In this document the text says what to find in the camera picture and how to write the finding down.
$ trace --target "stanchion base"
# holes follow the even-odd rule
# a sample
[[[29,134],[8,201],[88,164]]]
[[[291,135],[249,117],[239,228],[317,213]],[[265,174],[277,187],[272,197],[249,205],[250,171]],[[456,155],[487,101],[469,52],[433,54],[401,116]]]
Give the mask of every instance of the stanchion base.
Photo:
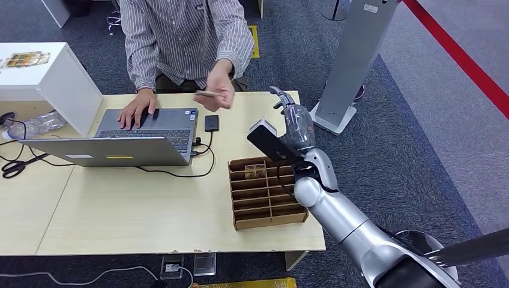
[[[320,105],[320,102],[318,102],[318,104],[315,105],[313,110],[311,110],[311,112],[309,112],[309,114],[311,115],[311,119],[318,127],[323,128],[323,129],[329,131],[332,135],[336,135],[336,136],[339,136],[339,134],[341,134],[341,132],[343,132],[343,130],[346,127],[346,124],[348,124],[348,122],[350,122],[352,117],[354,117],[355,112],[357,112],[356,108],[349,106],[348,109],[346,109],[346,113],[343,116],[343,119],[341,120],[341,123],[339,124],[339,126],[335,126],[332,123],[316,116],[316,109],[318,108],[318,105]]]
[[[348,11],[346,11],[345,9],[339,8],[336,11],[336,16],[333,17],[333,15],[334,15],[334,9],[327,9],[327,10],[322,12],[322,16],[324,16],[325,18],[327,18],[329,20],[332,20],[332,21],[343,21],[343,20],[345,20],[347,18]]]

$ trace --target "silver laptop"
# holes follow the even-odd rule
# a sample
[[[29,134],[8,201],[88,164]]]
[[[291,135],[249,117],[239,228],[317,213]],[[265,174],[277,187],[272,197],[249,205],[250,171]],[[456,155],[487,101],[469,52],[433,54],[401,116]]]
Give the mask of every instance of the silver laptop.
[[[83,167],[186,166],[196,133],[197,110],[144,111],[140,128],[119,129],[120,110],[106,110],[95,138],[20,142]]]

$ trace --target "man's right hand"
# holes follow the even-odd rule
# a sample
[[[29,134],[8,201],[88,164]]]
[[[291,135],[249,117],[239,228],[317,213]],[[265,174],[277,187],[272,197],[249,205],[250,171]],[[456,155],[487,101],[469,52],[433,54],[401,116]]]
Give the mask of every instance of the man's right hand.
[[[120,111],[117,121],[120,122],[120,129],[131,129],[131,122],[134,116],[134,123],[140,128],[140,120],[142,112],[148,106],[148,113],[154,114],[155,103],[157,102],[154,91],[150,88],[142,88],[138,90],[138,95],[125,108]]]

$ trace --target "black cable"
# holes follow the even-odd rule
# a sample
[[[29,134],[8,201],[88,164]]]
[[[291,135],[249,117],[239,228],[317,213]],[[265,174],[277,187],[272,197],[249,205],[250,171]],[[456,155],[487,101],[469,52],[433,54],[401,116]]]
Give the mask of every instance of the black cable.
[[[214,135],[214,132],[213,131],[210,131],[210,141],[208,142],[208,147],[205,151],[202,151],[202,152],[197,152],[196,153],[196,156],[198,155],[202,155],[202,154],[205,154],[207,153],[207,151],[210,150],[210,147],[212,147],[212,136]]]
[[[14,119],[11,119],[11,118],[7,118],[9,120],[11,120],[12,122],[17,122],[17,123],[21,123],[23,124],[23,127],[24,127],[24,131],[23,131],[23,139],[26,139],[26,125],[24,122],[22,121],[18,121],[18,120],[14,120]],[[17,140],[12,140],[12,141],[9,141],[9,142],[6,142],[6,143],[3,143],[2,145],[5,145],[5,144],[9,144],[9,143],[13,143],[13,142],[17,142]],[[21,154],[23,154],[23,149],[25,148],[24,145],[21,145],[21,150],[19,151],[19,154],[17,155],[17,157],[13,160],[9,160],[7,158],[4,158],[2,156],[0,156],[0,158],[2,158],[3,160],[7,161],[7,162],[14,162],[14,161],[17,161],[19,159],[19,157],[21,157]]]
[[[279,165],[276,167],[276,178],[277,178],[277,182],[279,182],[279,185],[281,185],[281,187],[283,187],[283,191],[284,191],[286,194],[288,194],[288,195],[292,196],[292,198],[293,198],[295,201],[297,201],[297,199],[295,198],[295,196],[294,196],[292,193],[290,193],[290,191],[288,191],[288,190],[286,189],[285,185],[284,185],[284,184],[283,184],[283,182],[281,181],[281,177],[279,176],[279,170],[280,170],[280,168],[281,168],[281,166],[279,166]]]
[[[9,119],[9,120],[11,120],[11,121],[13,121],[13,122],[23,124],[23,128],[24,128],[24,131],[23,131],[23,139],[26,139],[26,124],[25,124],[23,121],[14,120],[14,119],[11,119],[11,118],[8,118],[8,119]],[[0,146],[1,146],[1,145],[5,145],[5,144],[9,144],[9,143],[13,143],[13,142],[17,142],[17,140],[12,140],[12,141],[9,141],[9,142],[2,143],[2,144],[0,144]],[[22,144],[22,146],[21,146],[21,150],[19,151],[19,155],[18,155],[18,156],[16,157],[16,159],[14,159],[14,160],[8,160],[8,159],[6,159],[6,158],[4,158],[4,157],[2,157],[2,156],[0,156],[0,158],[4,159],[4,160],[5,160],[5,161],[7,161],[7,162],[16,161],[16,160],[18,160],[18,159],[19,159],[19,157],[21,157],[21,154],[23,153],[23,149],[24,149],[24,148],[25,148],[25,145],[24,145],[24,144]],[[36,155],[36,154],[35,154],[34,150],[32,150],[32,147],[28,147],[28,148],[30,149],[30,152],[32,152],[32,155],[33,155],[34,157],[37,157],[37,156],[38,156],[38,155]],[[49,161],[47,161],[47,160],[45,160],[45,159],[40,159],[40,161],[45,162],[45,163],[47,163],[47,164],[49,164],[49,165],[51,165],[51,166],[55,166],[55,167],[64,167],[64,166],[73,166],[73,165],[74,165],[74,164],[53,164],[53,163],[51,163],[51,162],[49,162]]]
[[[206,146],[207,147],[206,151],[210,151],[210,153],[212,153],[212,165],[210,165],[210,169],[208,169],[208,171],[206,173],[204,173],[204,174],[200,174],[200,175],[178,175],[178,174],[174,174],[172,172],[164,171],[164,170],[146,170],[145,168],[143,168],[141,166],[136,166],[135,168],[138,168],[138,169],[143,170],[145,172],[165,173],[165,174],[169,174],[169,175],[172,175],[174,177],[179,177],[179,178],[198,178],[198,177],[204,177],[206,175],[209,175],[210,172],[212,171],[212,169],[214,168],[215,155],[214,155],[214,151],[212,151],[212,149],[210,148],[209,145],[207,145],[207,144],[198,144],[198,146]]]
[[[28,149],[30,149],[30,152],[32,152],[32,155],[34,157],[38,157],[39,156],[39,155],[35,154],[34,150],[32,150],[32,147],[28,146]],[[49,164],[51,166],[55,166],[55,167],[65,167],[65,166],[74,166],[75,165],[73,163],[70,163],[70,164],[53,164],[53,163],[47,161],[46,159],[39,159],[39,160],[42,161],[42,162],[45,162],[45,163],[47,163],[47,164]]]
[[[390,232],[389,230],[383,228],[382,226],[376,225],[376,227],[378,227],[378,229],[382,230],[382,232],[384,232],[385,234],[387,234],[387,235],[391,236],[392,238],[398,240],[399,242],[405,244],[406,248],[408,248],[408,250],[410,250],[410,252],[416,254],[417,256],[425,257],[425,255],[419,249],[417,249],[415,246],[413,246],[408,241],[405,241],[403,238],[397,236],[396,234],[394,234],[393,232]]]

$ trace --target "white cabinet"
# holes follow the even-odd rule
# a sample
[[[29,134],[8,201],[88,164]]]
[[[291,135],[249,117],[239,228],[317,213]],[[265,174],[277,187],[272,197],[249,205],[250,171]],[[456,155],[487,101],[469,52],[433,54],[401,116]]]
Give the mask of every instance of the white cabinet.
[[[0,101],[47,101],[86,136],[103,95],[67,43],[0,43],[3,60],[31,51],[51,53],[49,62],[0,69]]]

